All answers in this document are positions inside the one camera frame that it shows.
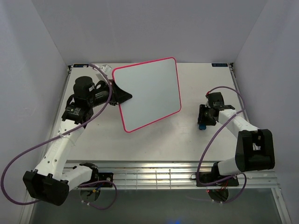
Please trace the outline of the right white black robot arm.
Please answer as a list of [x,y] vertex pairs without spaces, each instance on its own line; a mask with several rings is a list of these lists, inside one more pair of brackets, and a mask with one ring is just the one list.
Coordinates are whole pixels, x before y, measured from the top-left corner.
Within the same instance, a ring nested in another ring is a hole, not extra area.
[[225,104],[220,92],[208,93],[206,98],[207,103],[199,106],[199,129],[219,123],[236,137],[237,142],[234,157],[215,162],[210,172],[196,172],[197,186],[222,185],[247,171],[273,169],[275,155],[271,131],[246,121],[233,106]]

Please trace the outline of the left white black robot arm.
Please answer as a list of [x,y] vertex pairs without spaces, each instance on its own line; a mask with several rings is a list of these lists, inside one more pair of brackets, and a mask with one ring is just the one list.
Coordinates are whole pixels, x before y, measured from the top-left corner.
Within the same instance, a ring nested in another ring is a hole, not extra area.
[[75,142],[92,119],[93,109],[101,104],[119,105],[132,98],[132,94],[122,90],[113,80],[94,83],[91,77],[83,76],[75,80],[73,94],[68,98],[58,139],[54,140],[44,158],[32,171],[27,171],[23,182],[32,198],[62,205],[69,192],[81,184],[95,186],[99,182],[96,165],[80,163],[72,171],[63,174],[63,169]]

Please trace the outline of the pink framed whiteboard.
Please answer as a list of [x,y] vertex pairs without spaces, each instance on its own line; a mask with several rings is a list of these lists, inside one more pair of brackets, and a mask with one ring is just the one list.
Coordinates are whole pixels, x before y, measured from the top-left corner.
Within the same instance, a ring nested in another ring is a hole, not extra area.
[[119,105],[127,133],[167,118],[182,108],[174,57],[115,68],[112,78],[120,89],[132,95]]

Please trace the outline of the blue bone-shaped eraser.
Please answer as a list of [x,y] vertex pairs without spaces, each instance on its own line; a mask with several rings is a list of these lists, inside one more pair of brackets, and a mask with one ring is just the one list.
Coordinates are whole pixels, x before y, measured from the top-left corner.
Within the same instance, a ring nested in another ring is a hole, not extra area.
[[198,125],[199,130],[206,130],[206,125],[204,124],[199,124]]

